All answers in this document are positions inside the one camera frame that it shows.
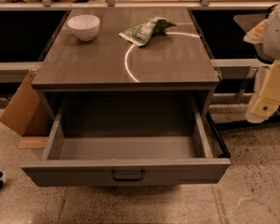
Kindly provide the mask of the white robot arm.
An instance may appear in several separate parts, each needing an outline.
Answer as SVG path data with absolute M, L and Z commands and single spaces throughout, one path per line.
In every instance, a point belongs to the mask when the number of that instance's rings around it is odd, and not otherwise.
M 273 59 L 265 70 L 260 88 L 252 96 L 245 119 L 250 123 L 262 123 L 280 106 L 280 3 L 269 17 L 252 28 L 244 41 L 261 44 L 263 53 Z

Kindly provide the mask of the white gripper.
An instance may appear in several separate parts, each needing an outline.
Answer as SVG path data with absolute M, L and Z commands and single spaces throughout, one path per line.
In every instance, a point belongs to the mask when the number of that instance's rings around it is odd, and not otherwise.
M 245 112 L 250 123 L 262 123 L 280 106 L 280 61 L 256 73 L 254 94 Z

